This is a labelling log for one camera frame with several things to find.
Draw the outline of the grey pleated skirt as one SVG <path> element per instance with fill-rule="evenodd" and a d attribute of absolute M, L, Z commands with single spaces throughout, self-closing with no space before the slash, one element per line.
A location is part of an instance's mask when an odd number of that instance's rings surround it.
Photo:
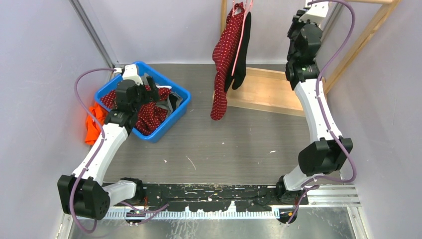
<path fill-rule="evenodd" d="M 166 119 L 180 106 L 183 98 L 174 92 L 171 86 L 158 86 L 157 88 L 159 89 L 160 95 L 162 95 L 162 91 L 170 91 L 166 99 L 156 103 L 156 107 L 164 111 Z"/>

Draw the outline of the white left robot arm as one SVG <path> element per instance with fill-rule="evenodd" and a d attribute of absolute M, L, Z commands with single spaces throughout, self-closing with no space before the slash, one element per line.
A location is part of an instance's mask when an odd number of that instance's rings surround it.
<path fill-rule="evenodd" d="M 107 114 L 103 131 L 83 162 L 71 175 L 62 175 L 57 183 L 63 212 L 101 220 L 109 208 L 124 201 L 134 206 L 143 203 L 145 190 L 140 179 L 121 178 L 104 186 L 105 173 L 117 150 L 126 141 L 141 107 L 160 100 L 153 77 L 123 79 L 115 89 L 115 105 Z"/>

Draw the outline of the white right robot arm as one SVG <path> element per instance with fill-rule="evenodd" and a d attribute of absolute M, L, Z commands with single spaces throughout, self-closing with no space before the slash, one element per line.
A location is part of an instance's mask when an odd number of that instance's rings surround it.
<path fill-rule="evenodd" d="M 327 6 L 320 10 L 308 6 L 293 16 L 288 31 L 290 46 L 286 78 L 303 108 L 310 131 L 310 144 L 298 155 L 298 165 L 280 177 L 276 198 L 284 205 L 293 204 L 304 192 L 303 184 L 310 179 L 340 170 L 353 143 L 344 138 L 336 126 L 323 93 L 320 70 L 315 61 L 321 47 L 320 23 L 327 15 Z"/>

